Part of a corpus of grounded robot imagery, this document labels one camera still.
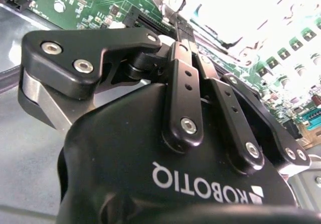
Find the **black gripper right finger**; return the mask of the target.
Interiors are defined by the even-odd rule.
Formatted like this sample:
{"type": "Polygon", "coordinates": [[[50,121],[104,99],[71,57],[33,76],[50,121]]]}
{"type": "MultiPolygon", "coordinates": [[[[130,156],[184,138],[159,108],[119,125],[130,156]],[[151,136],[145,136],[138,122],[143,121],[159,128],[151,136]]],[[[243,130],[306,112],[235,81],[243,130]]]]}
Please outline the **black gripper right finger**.
{"type": "Polygon", "coordinates": [[[187,25],[201,90],[213,104],[227,156],[235,169],[251,174],[270,162],[281,175],[307,170],[311,159],[294,137],[233,74],[219,76],[213,62],[199,53],[194,29],[187,25]]]}

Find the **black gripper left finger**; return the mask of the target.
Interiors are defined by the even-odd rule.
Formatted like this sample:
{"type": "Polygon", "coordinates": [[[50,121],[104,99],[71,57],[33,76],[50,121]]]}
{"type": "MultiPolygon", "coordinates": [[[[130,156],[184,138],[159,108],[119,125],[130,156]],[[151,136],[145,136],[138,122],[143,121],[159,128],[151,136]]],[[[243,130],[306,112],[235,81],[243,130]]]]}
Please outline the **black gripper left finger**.
{"type": "Polygon", "coordinates": [[[176,152],[203,137],[198,60],[191,26],[175,24],[166,45],[146,28],[32,31],[22,40],[21,106],[66,134],[94,110],[94,95],[141,80],[166,86],[162,134],[176,152]]]}

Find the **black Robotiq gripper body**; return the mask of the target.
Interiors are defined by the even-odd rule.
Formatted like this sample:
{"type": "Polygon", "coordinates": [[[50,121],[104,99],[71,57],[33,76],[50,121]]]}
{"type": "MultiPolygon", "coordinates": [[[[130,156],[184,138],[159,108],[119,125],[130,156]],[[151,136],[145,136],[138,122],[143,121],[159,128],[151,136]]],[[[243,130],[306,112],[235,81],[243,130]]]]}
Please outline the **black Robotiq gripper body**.
{"type": "Polygon", "coordinates": [[[162,137],[165,92],[144,86],[73,124],[57,223],[320,223],[269,161],[251,174],[232,165],[208,103],[202,143],[172,151],[162,137]]]}

